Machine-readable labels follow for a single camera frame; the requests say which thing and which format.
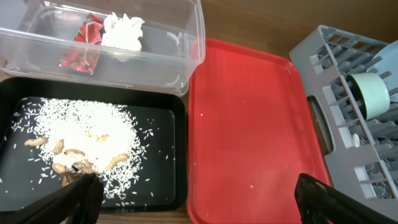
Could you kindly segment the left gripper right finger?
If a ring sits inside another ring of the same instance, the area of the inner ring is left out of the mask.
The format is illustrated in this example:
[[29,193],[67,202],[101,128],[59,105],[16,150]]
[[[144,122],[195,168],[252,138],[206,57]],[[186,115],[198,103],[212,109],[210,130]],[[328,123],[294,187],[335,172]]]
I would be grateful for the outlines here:
[[294,195],[303,224],[397,224],[305,173],[299,175]]

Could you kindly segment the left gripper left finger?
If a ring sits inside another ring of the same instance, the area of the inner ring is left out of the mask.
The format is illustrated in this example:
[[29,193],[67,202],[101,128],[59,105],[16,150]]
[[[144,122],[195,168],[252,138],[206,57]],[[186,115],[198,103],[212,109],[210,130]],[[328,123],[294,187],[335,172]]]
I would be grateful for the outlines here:
[[22,208],[1,216],[7,224],[87,223],[98,220],[104,187],[96,174],[84,174],[56,192]]

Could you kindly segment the rice and food scraps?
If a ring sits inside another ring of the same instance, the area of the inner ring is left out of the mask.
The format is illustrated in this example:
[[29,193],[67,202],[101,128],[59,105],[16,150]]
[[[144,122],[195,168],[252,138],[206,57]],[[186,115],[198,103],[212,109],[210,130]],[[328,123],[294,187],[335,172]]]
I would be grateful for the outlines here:
[[176,196],[175,115],[98,101],[21,99],[2,140],[1,210],[94,173],[104,207],[166,205]]

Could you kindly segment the white plastic spoon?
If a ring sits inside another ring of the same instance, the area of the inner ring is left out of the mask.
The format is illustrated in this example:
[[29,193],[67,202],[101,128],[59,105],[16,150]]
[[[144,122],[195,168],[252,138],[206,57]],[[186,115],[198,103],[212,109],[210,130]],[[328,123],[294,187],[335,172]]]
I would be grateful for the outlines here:
[[352,138],[353,138],[354,146],[355,147],[360,147],[361,146],[361,140],[360,140],[359,136],[356,133],[354,133],[352,135]]

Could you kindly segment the green bowl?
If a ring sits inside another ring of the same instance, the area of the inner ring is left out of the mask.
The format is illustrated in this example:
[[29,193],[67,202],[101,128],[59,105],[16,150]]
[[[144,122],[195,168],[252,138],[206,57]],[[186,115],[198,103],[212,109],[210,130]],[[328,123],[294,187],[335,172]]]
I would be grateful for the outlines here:
[[365,120],[375,118],[390,107],[390,96],[386,84],[376,73],[355,73],[346,77],[351,82],[350,90]]

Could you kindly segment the red snack wrapper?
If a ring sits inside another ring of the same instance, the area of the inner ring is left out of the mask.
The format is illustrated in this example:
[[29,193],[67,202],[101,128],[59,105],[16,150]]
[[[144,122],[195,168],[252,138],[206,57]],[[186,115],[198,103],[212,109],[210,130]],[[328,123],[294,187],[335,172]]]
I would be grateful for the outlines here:
[[94,74],[100,52],[89,48],[89,45],[101,45],[103,20],[89,13],[82,23],[75,42],[86,44],[86,46],[71,46],[61,59],[59,66],[80,73]]

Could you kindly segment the light blue plate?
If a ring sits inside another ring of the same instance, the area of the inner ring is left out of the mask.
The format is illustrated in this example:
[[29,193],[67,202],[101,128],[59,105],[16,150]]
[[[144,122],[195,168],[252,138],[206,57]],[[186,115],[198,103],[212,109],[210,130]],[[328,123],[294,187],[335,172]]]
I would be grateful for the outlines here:
[[389,44],[379,51],[376,57],[382,60],[367,69],[367,72],[377,70],[377,74],[383,79],[390,92],[390,101],[397,103],[397,41]]

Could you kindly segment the white tissue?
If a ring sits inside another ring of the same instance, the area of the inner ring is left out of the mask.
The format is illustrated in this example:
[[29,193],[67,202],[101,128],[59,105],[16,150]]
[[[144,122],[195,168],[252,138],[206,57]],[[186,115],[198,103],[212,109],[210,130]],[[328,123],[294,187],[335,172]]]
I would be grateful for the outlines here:
[[142,25],[145,21],[140,17],[129,18],[126,14],[118,17],[114,12],[103,21],[104,34],[102,46],[140,52],[142,44],[139,40],[143,37]]

